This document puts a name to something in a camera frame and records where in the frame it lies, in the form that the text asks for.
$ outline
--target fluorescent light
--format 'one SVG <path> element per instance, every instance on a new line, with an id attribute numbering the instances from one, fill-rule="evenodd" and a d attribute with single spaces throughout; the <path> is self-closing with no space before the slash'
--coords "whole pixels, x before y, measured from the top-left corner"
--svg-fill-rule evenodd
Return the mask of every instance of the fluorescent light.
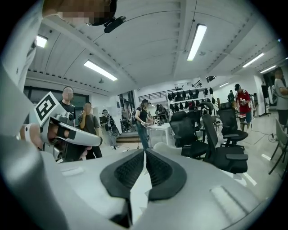
<path id="1" fill-rule="evenodd" d="M 259 54 L 256 58 L 252 59 L 250 62 L 248 62 L 247 64 L 245 64 L 243 66 L 243 68 L 249 66 L 251 63 L 255 62 L 257 59 L 261 58 L 264 55 L 264 53 Z"/>
<path id="2" fill-rule="evenodd" d="M 207 29 L 207 26 L 205 26 L 205 25 L 200 25 L 200 24 L 197 25 L 196 35 L 194 37 L 194 41 L 192 43 L 192 47 L 191 47 L 189 56 L 187 58 L 187 61 L 193 61 L 193 59 L 196 55 L 196 52 L 198 51 L 199 46 L 202 42 L 202 39 L 203 39 L 204 34 L 206 32 L 206 29 Z"/>
<path id="3" fill-rule="evenodd" d="M 220 85 L 219 88 L 227 84 L 229 84 L 229 82 L 226 82 L 225 84 Z"/>
<path id="4" fill-rule="evenodd" d="M 42 36 L 37 36 L 36 37 L 36 41 L 37 41 L 37 45 L 38 46 L 40 46 L 40 47 L 45 47 L 45 45 L 46 45 L 46 42 L 47 42 L 47 39 L 46 38 L 44 38 L 44 37 L 42 37 Z"/>
<path id="5" fill-rule="evenodd" d="M 274 69 L 276 66 L 271 66 L 271 67 L 269 67 L 268 69 L 265 69 L 265 70 L 263 70 L 263 71 L 261 71 L 260 73 L 264 73 L 264 72 L 266 72 L 266 71 L 268 71 L 268 70 L 272 70 L 272 69 Z"/>
<path id="6" fill-rule="evenodd" d="M 103 76 L 109 78 L 110 80 L 112 81 L 115 81 L 117 80 L 116 77 L 114 77 L 113 75 L 109 74 L 107 71 L 105 71 L 104 69 L 101 69 L 99 66 L 95 65 L 94 63 L 92 63 L 91 61 L 87 61 L 85 64 L 84 64 L 86 67 L 102 74 Z"/>

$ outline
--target red shirt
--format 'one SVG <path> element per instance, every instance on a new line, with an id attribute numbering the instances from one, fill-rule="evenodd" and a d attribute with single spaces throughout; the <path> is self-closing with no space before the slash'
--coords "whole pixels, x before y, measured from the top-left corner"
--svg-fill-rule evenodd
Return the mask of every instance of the red shirt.
<path id="1" fill-rule="evenodd" d="M 238 93 L 236 95 L 236 102 L 239 102 L 239 105 L 240 105 L 240 113 L 248 113 L 248 112 L 251 112 L 251 108 L 249 107 L 248 104 L 245 104 L 245 105 L 241 105 L 241 101 L 245 99 L 246 101 L 250 101 L 250 96 L 249 96 L 249 93 L 245 90 L 245 89 L 242 89 L 242 92 L 241 93 Z"/>

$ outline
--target white shirt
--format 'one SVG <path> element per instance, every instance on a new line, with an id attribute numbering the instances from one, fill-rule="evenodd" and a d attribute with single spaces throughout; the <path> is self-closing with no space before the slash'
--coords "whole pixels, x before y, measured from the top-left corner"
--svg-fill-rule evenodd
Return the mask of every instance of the white shirt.
<path id="1" fill-rule="evenodd" d="M 38 0 L 18 21 L 3 49 L 0 62 L 23 92 L 27 70 L 36 53 L 36 36 L 43 19 L 44 0 Z"/>

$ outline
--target gray t-shirt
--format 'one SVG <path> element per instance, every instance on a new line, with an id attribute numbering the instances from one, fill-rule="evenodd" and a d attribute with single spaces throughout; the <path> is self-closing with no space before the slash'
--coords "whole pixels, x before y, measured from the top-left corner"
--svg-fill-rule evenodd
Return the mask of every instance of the gray t-shirt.
<path id="1" fill-rule="evenodd" d="M 83 119 L 83 115 L 79 114 L 79 116 L 78 116 L 79 125 L 80 125 L 82 119 Z M 99 127 L 100 127 L 100 125 L 98 123 L 98 120 L 95 116 L 93 116 L 93 114 L 86 115 L 85 126 L 83 128 L 84 131 L 96 135 L 95 129 L 99 128 Z"/>
<path id="2" fill-rule="evenodd" d="M 288 110 L 288 95 L 282 95 L 280 88 L 286 88 L 281 79 L 275 79 L 275 91 L 278 97 L 277 109 L 278 110 Z"/>

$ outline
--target table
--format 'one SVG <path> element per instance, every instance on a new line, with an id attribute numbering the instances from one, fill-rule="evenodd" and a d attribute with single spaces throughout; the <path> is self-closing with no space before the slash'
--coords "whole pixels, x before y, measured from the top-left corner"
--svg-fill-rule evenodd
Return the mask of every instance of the table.
<path id="1" fill-rule="evenodd" d="M 171 126 L 170 126 L 169 123 L 164 123 L 164 124 L 162 124 L 162 125 L 153 124 L 153 125 L 148 126 L 147 129 L 149 130 L 150 146 L 152 147 L 152 144 L 151 144 L 151 135 L 150 135 L 150 130 L 151 130 L 151 129 L 165 131 L 166 144 L 169 145 L 169 144 L 170 144 L 170 141 L 169 141 L 169 131 L 170 131 L 170 128 L 171 128 Z"/>

